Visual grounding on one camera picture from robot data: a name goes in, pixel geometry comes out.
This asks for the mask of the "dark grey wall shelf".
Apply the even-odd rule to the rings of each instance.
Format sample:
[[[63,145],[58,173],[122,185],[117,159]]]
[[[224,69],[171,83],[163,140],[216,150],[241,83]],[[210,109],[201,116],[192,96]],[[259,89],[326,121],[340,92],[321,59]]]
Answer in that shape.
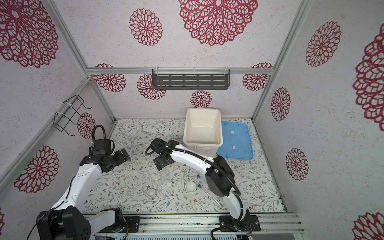
[[[231,82],[229,69],[220,71],[152,70],[155,90],[227,90]]]

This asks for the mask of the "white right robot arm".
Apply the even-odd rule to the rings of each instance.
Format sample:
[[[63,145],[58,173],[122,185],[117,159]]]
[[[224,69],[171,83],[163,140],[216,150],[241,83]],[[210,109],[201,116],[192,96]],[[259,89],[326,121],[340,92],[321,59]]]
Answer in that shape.
[[[173,163],[184,164],[204,175],[209,190],[224,200],[230,215],[219,217],[220,226],[211,230],[212,237],[219,231],[261,231],[259,219],[252,216],[243,204],[241,191],[234,179],[234,172],[223,157],[205,157],[175,141],[161,144],[153,142],[145,151],[147,156],[152,154],[158,154],[154,163],[159,171]]]

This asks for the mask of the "white plastic storage bin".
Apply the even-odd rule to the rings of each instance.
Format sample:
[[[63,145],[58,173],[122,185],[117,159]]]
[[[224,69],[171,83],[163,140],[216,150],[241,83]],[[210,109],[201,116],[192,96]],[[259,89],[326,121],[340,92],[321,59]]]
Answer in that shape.
[[[224,142],[220,110],[189,108],[186,114],[183,142],[189,150],[214,158]]]

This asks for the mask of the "large white porcelain bowl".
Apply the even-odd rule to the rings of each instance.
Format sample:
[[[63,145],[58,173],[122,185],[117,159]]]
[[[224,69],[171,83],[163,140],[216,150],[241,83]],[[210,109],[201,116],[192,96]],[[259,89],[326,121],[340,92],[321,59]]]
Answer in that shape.
[[[185,184],[185,189],[187,190],[187,192],[189,193],[193,193],[197,190],[197,184],[193,181],[189,181]]]

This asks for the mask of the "blue capped test tube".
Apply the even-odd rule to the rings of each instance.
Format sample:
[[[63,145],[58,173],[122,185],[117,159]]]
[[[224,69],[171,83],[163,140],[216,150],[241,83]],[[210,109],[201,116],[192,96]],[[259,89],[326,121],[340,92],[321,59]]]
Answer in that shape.
[[[207,194],[217,205],[221,205],[221,203],[215,199],[214,196],[212,196],[207,190],[205,190],[205,188],[201,185],[198,185],[198,189],[200,189],[201,191],[203,191],[205,194]]]

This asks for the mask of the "white pestle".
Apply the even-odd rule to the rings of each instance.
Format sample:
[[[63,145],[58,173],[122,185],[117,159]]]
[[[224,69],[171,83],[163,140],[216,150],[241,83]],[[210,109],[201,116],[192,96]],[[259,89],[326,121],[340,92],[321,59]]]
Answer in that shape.
[[[181,189],[185,189],[185,173],[184,172],[181,172],[180,173],[180,186],[181,186]]]

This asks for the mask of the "blue plastic lid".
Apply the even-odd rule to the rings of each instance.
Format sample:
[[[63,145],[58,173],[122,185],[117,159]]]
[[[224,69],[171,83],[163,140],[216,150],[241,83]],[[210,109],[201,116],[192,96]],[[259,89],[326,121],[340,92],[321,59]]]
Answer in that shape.
[[[244,123],[222,122],[223,144],[217,154],[226,159],[251,160],[254,156],[249,128]]]

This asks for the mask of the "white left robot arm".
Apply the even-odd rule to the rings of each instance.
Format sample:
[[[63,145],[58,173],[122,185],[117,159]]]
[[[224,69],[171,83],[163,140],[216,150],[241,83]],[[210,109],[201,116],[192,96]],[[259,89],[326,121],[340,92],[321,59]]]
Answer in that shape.
[[[127,222],[120,208],[104,210],[89,218],[83,215],[83,210],[86,198],[99,176],[128,160],[130,157],[125,149],[109,156],[97,151],[95,155],[84,157],[62,197],[49,211],[41,212],[37,217],[40,239],[88,240],[104,229],[123,231]]]

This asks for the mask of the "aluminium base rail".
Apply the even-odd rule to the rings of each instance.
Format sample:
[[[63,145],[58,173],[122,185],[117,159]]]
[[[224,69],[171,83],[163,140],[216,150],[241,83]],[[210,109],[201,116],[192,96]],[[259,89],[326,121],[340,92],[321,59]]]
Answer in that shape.
[[[205,235],[230,224],[228,213],[130,213],[123,215],[129,235]],[[234,234],[304,234],[297,214],[250,214]]]

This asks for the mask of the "aluminium frame corner post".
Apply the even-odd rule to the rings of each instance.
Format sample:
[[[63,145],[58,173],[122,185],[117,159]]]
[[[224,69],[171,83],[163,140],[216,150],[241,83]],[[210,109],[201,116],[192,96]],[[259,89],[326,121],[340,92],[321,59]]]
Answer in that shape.
[[[296,16],[294,18],[294,21],[290,27],[290,30],[288,32],[288,35],[285,39],[285,42],[282,46],[282,49],[279,53],[278,59],[274,65],[274,71],[271,74],[270,79],[267,81],[267,84],[265,86],[265,89],[263,91],[263,94],[260,98],[260,101],[255,109],[255,112],[252,116],[252,122],[255,124],[258,120],[258,118],[261,116],[261,113],[265,107],[265,105],[268,102],[268,99],[270,95],[272,94],[273,87],[275,85],[275,82],[281,73],[281,70],[283,69],[283,66],[288,59],[289,53],[295,43],[296,38],[298,37],[300,30],[310,12],[310,9],[312,7],[314,1],[312,0],[304,0],[301,1],[300,7],[296,13]]]

